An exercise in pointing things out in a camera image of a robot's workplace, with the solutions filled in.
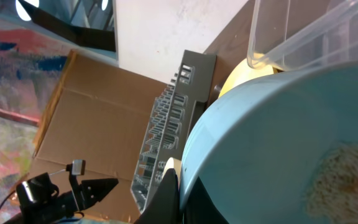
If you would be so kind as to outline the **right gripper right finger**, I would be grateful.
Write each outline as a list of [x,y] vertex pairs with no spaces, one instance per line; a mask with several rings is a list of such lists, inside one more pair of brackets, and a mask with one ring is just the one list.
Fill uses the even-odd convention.
[[184,224],[228,224],[209,197],[200,178],[197,178],[186,203]]

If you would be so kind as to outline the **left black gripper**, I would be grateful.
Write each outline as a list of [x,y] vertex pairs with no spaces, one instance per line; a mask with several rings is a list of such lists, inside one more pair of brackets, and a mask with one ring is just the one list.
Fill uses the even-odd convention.
[[[81,181],[81,196],[85,207],[101,202],[119,183],[118,179]],[[16,186],[23,221],[59,221],[79,212],[72,192],[59,195],[47,173],[40,174]]]

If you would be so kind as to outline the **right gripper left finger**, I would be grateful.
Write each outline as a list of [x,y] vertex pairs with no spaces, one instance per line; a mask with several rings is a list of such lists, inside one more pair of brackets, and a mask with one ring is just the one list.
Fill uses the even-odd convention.
[[179,217],[178,177],[168,169],[151,202],[135,224],[176,224]]

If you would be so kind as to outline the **light blue bowl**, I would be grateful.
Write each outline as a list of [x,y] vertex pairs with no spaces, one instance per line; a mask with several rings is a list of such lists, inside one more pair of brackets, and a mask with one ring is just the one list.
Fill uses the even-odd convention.
[[306,212],[319,163],[358,144],[358,62],[267,75],[216,100],[182,157],[180,208],[200,181],[229,223],[327,223]]

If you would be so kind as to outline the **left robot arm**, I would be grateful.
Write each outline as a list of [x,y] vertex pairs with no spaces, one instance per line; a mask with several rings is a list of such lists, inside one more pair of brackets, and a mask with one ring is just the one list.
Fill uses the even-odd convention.
[[8,223],[49,224],[75,221],[75,215],[101,202],[119,183],[117,179],[77,181],[69,175],[71,189],[60,193],[48,173],[40,174],[16,187],[21,212]]

